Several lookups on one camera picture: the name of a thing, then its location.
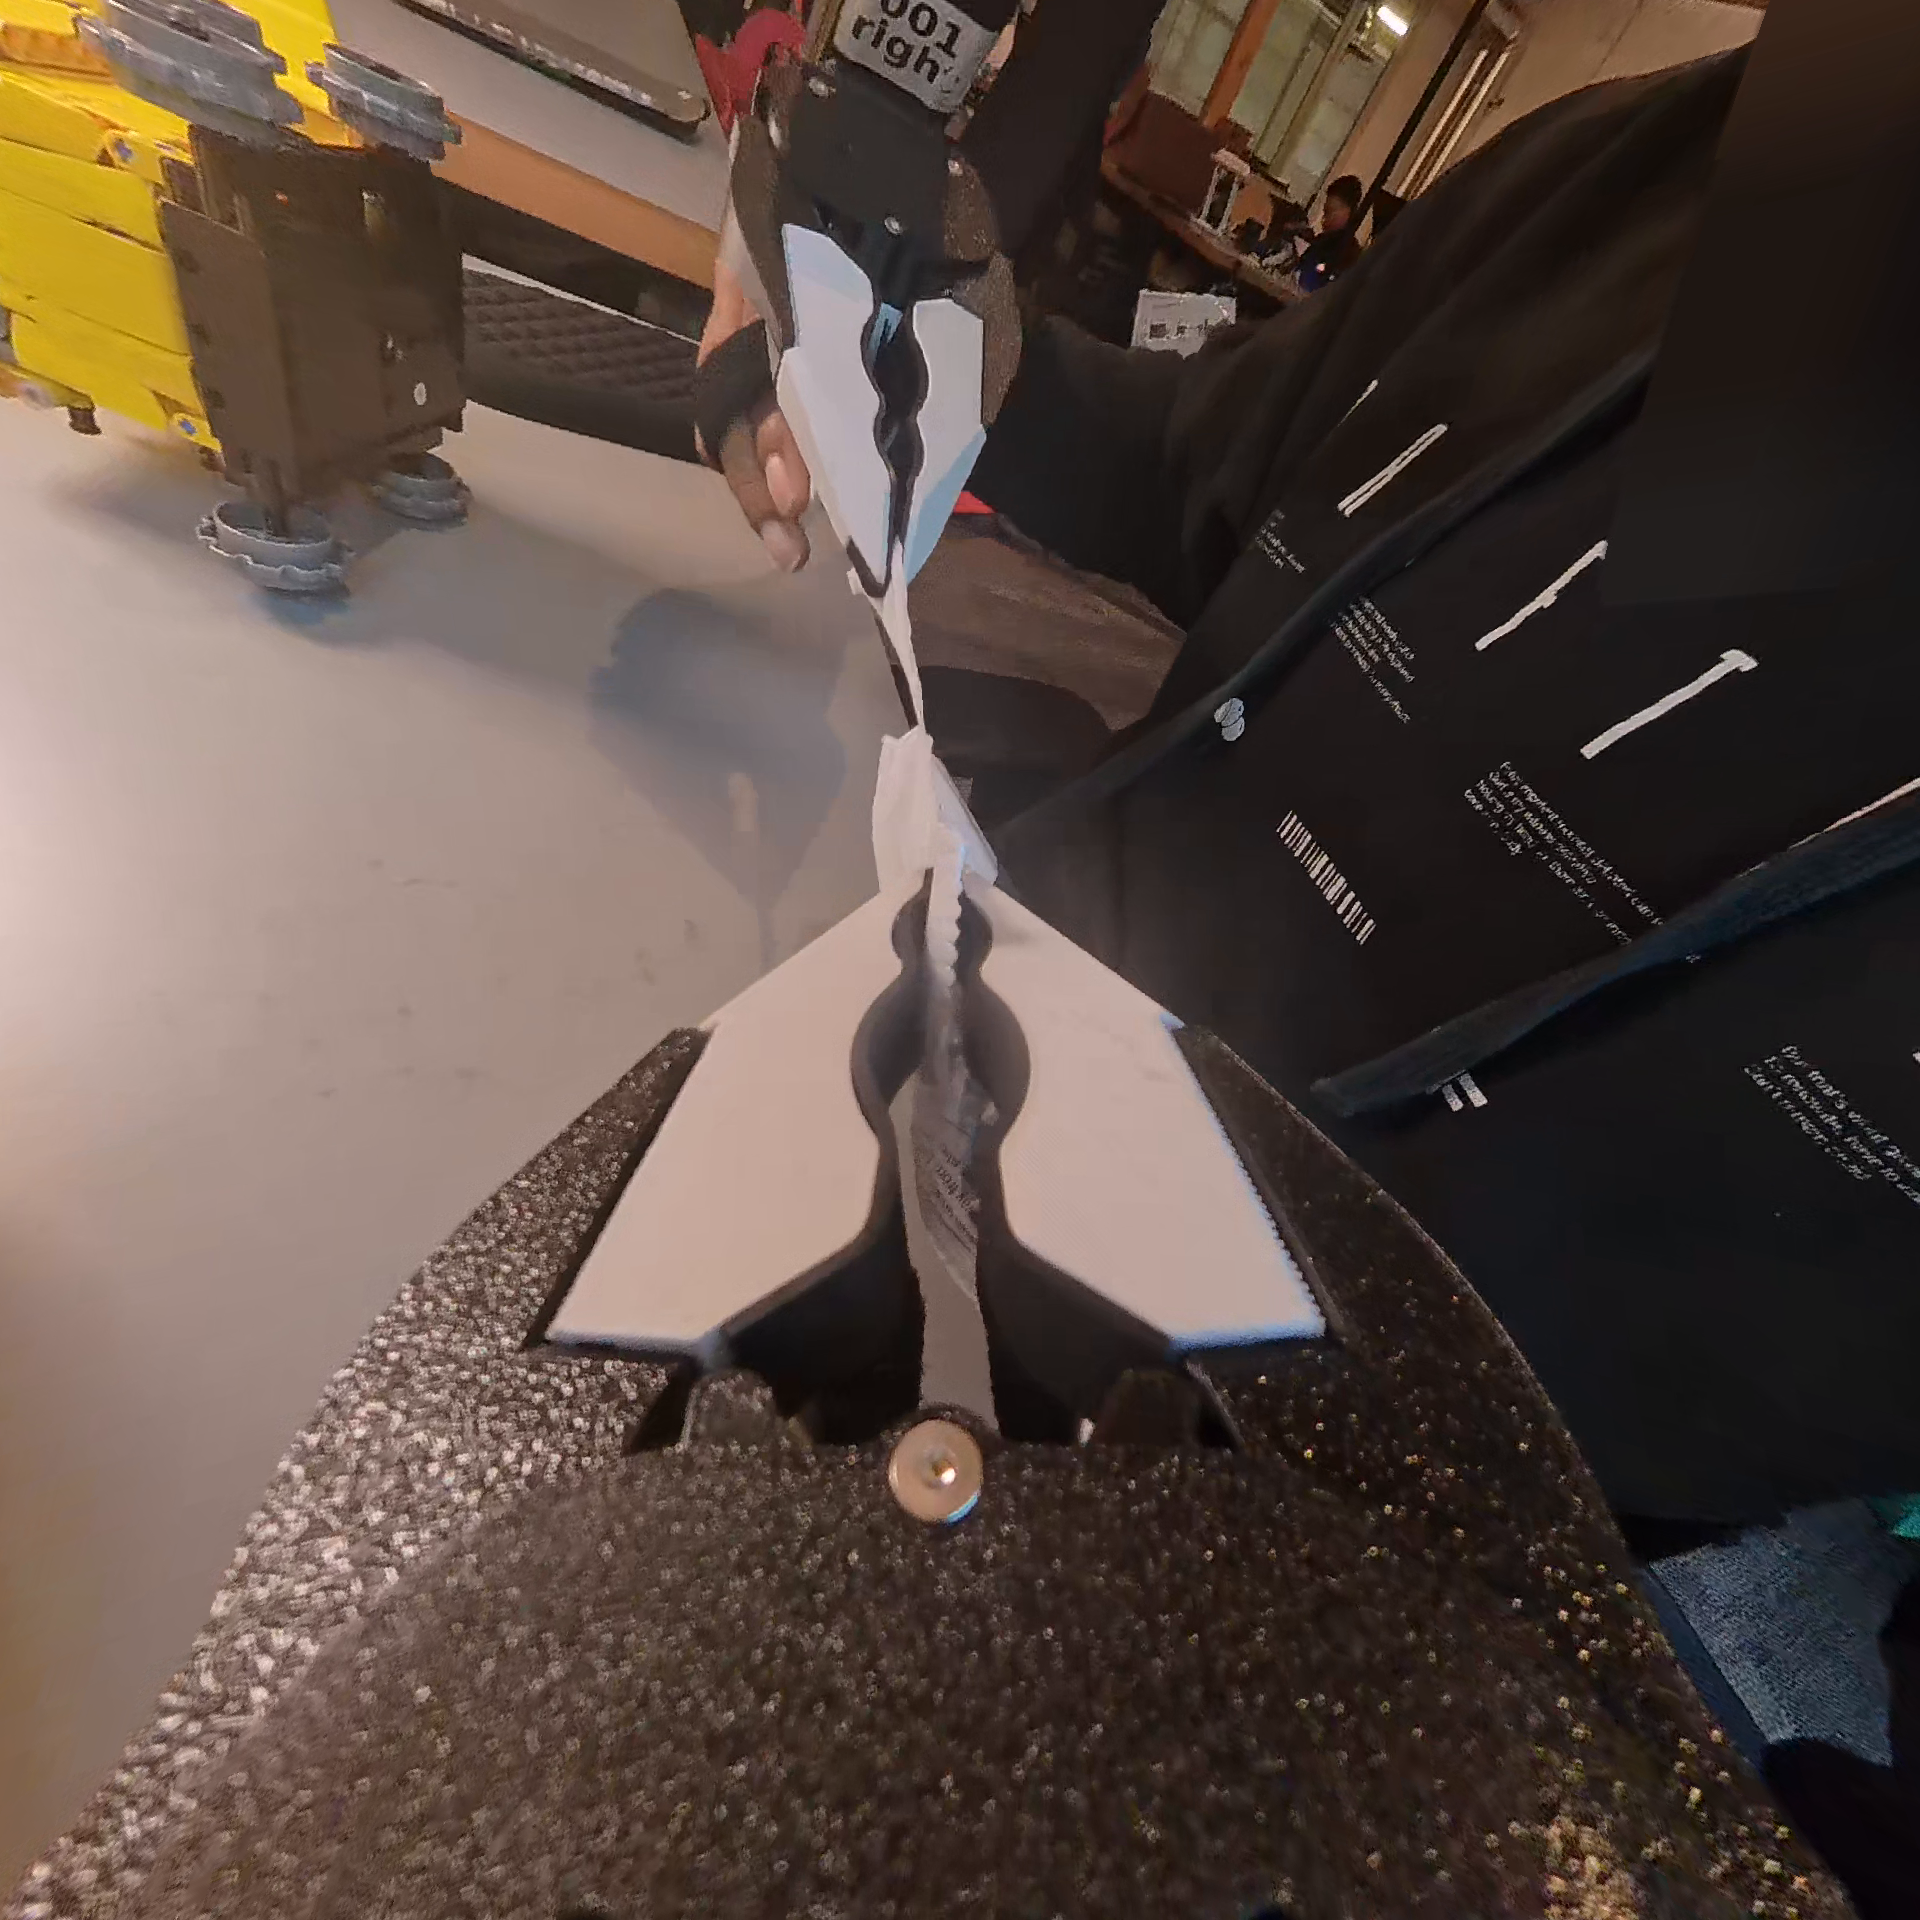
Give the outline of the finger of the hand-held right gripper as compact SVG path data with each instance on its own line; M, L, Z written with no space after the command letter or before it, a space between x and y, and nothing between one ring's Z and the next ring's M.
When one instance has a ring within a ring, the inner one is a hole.
M984 319L949 298L918 302L903 322L905 371L897 466L897 544L913 581L937 547L987 439Z
M914 308L877 290L827 231L787 224L781 244L794 331L776 392L859 588L898 591L918 484Z

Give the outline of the clear plastic bag of parts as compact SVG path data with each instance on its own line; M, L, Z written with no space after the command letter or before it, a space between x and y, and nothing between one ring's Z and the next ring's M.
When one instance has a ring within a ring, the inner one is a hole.
M977 1300L973 1162L987 1100L965 1054L959 967L969 885L993 887L997 860L933 744L902 571L877 612L902 670L907 718L903 734L880 743L872 811L877 874L883 892L927 899L927 1034L910 1119L914 1195L941 1268Z

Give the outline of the black flat device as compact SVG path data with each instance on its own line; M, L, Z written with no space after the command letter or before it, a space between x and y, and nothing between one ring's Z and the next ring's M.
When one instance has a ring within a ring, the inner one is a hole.
M713 116L693 34L678 2L405 6L672 136L693 136Z

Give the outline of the grey desk with wooden edge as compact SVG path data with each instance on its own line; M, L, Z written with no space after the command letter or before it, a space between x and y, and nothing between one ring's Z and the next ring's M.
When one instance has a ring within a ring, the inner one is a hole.
M434 174L701 288L713 286L728 142L649 128L405 4L330 6L343 40L442 95L463 139Z

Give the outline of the yellow brick toy truck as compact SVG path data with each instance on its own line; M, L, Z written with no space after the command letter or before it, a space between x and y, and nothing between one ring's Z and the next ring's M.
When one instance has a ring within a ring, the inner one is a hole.
M459 139L322 2L2 4L5 395L183 442L231 490L211 551L343 591L337 496L466 516Z

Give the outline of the pale grey desk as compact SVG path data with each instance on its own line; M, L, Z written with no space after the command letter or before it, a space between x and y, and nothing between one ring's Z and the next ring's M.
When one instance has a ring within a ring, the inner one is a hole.
M208 1616L328 1379L639 1055L873 890L897 695L701 466L472 407L345 596L193 448L5 400L5 1888Z

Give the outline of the white printed sheet on stand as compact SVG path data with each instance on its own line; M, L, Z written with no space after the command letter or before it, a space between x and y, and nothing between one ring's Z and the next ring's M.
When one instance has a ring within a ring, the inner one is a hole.
M1143 288L1137 298L1130 346L1137 352L1189 357L1238 318L1234 294Z

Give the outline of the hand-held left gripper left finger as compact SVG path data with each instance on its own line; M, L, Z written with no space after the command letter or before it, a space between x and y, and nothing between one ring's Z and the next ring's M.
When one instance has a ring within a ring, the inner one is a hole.
M544 1308L544 1344L746 1371L830 1444L922 1406L894 1106L929 1037L929 887L867 901L702 1028Z

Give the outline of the red and black backpack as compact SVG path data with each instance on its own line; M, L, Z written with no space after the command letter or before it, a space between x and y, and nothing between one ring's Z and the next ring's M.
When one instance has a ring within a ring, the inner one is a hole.
M723 133L754 106L762 79L806 55L806 6L760 6L742 18L728 39L693 37L712 107Z

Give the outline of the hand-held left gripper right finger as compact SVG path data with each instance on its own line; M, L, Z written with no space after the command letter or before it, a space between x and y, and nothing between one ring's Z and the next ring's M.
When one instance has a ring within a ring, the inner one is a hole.
M1184 1021L999 887L962 894L954 988L1005 1436L1077 1437L1133 1371L1329 1335Z

